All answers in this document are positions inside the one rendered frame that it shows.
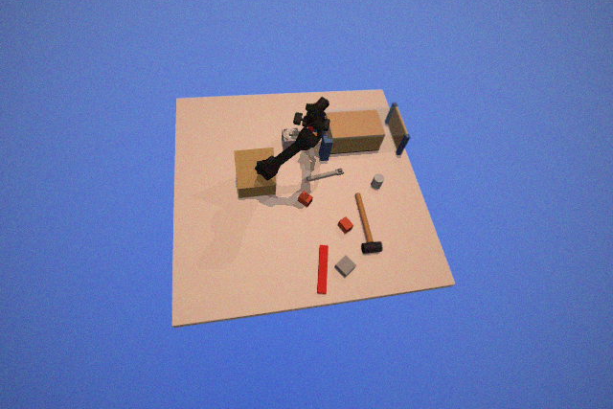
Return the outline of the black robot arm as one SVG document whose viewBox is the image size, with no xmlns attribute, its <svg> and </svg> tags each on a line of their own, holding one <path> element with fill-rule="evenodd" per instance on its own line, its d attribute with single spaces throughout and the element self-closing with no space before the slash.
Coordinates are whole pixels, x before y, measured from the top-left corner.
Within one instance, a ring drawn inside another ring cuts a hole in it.
<svg viewBox="0 0 613 409">
<path fill-rule="evenodd" d="M 274 157 L 273 155 L 266 160 L 257 161 L 255 170 L 258 174 L 264 177 L 267 181 L 274 177 L 280 168 L 280 166 L 297 154 L 301 150 L 309 150 L 314 148 L 322 138 L 322 132 L 325 127 L 324 119 L 326 113 L 324 110 L 329 106 L 329 101 L 324 97 L 321 97 L 316 103 L 306 104 L 306 115 L 304 119 L 311 124 L 305 125 L 300 131 L 296 142 L 282 151 L 279 155 Z M 307 128 L 313 125 L 317 131 L 317 137 Z"/>
</svg>

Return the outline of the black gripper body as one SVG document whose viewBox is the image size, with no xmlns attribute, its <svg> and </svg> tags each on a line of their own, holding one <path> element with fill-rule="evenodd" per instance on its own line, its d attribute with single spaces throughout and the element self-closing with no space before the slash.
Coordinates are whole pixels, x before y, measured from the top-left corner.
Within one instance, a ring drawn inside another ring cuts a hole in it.
<svg viewBox="0 0 613 409">
<path fill-rule="evenodd" d="M 300 124 L 301 124 L 301 121 L 303 121 L 303 122 L 302 122 L 302 125 L 308 125 L 308 124 L 311 124 L 311 122 L 309 122 L 309 123 L 308 123 L 308 122 L 307 122 L 307 121 L 306 121 L 304 118 L 302 118 L 302 116 L 303 116 L 303 113 L 296 112 L 296 113 L 295 113 L 295 116 L 294 116 L 293 124 L 295 124 L 295 125 L 300 125 Z M 324 119 L 323 121 L 324 121 L 324 125 L 325 125 L 325 127 L 324 127 L 324 129 L 323 129 L 323 130 L 324 130 L 324 131 L 328 131 L 328 130 L 329 130 L 329 122 L 330 122 L 330 119 Z"/>
</svg>

